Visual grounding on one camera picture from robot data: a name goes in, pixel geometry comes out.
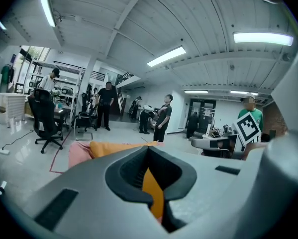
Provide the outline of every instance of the metal shelving unit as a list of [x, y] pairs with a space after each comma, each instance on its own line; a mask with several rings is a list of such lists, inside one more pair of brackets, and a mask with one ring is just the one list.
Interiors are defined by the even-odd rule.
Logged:
[[[60, 78], [55, 78], [55, 82], [61, 82], [61, 83], [64, 83], [64, 84], [68, 84], [68, 85], [71, 85], [73, 87], [73, 94], [72, 95], [66, 95], [66, 94], [62, 94], [62, 96], [64, 97], [68, 97], [68, 98], [72, 98], [72, 103], [70, 106], [62, 106], [63, 108], [67, 108], [67, 109], [70, 109], [70, 121], [72, 120], [72, 117], [74, 115], [74, 111], [75, 111], [75, 108], [77, 106], [77, 104], [75, 105], [75, 98], [77, 98], [77, 95], [79, 93], [79, 89], [80, 89], [80, 84], [81, 84], [81, 80], [83, 78], [83, 75], [84, 75], [84, 71], [83, 71], [83, 68], [82, 67], [71, 67], [71, 66], [66, 66], [66, 65], [60, 65], [60, 64], [56, 64], [56, 63], [47, 63], [45, 61], [39, 61], [39, 60], [32, 60], [30, 62], [30, 65], [28, 68], [31, 68], [31, 65], [34, 63], [35, 66], [38, 66], [38, 71], [40, 72], [41, 71], [41, 68], [43, 67], [46, 67], [46, 68], [50, 68], [52, 71], [52, 69], [54, 68], [58, 68], [60, 71], [63, 71], [63, 72], [67, 72], [67, 73], [71, 73], [73, 74], [73, 76], [71, 78], [77, 78], [76, 81], [68, 81], [68, 80], [65, 80], [65, 79], [60, 79]], [[31, 76], [34, 76], [34, 77], [38, 77], [38, 78], [43, 78], [45, 75], [42, 75], [40, 73], [29, 73], [27, 71], [27, 74], [26, 74], [26, 77], [25, 77], [25, 83], [27, 82], [27, 79]]]

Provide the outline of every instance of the black and white marker board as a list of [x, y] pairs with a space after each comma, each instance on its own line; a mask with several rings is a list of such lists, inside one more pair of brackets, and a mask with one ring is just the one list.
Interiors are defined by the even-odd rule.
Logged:
[[260, 131], [259, 126], [251, 113], [247, 113], [240, 117], [236, 122], [233, 123], [233, 125], [237, 130], [239, 138], [241, 139], [244, 146], [256, 139], [258, 136], [261, 136], [262, 132]]

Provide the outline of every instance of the brick wall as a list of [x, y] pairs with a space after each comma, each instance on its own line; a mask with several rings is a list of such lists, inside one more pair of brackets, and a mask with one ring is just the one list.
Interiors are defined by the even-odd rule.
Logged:
[[263, 108], [263, 116], [263, 133], [269, 134], [269, 130], [276, 130], [276, 137], [285, 134], [287, 126], [275, 102]]

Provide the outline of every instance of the ceiling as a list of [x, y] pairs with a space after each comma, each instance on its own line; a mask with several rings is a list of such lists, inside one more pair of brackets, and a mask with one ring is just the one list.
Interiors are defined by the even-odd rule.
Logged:
[[[142, 84], [172, 81], [182, 89], [259, 92], [262, 102], [298, 50], [298, 30], [284, 5], [262, 0], [50, 0], [57, 26], [49, 26], [40, 0], [17, 0], [2, 22], [10, 44], [98, 55]], [[234, 43], [234, 32], [292, 35], [291, 47]], [[183, 46], [186, 54], [149, 67]]]

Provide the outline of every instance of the power strip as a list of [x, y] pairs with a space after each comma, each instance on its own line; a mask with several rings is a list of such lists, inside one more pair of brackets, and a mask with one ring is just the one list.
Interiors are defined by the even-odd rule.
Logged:
[[9, 150], [8, 149], [0, 149], [0, 154], [9, 155]]

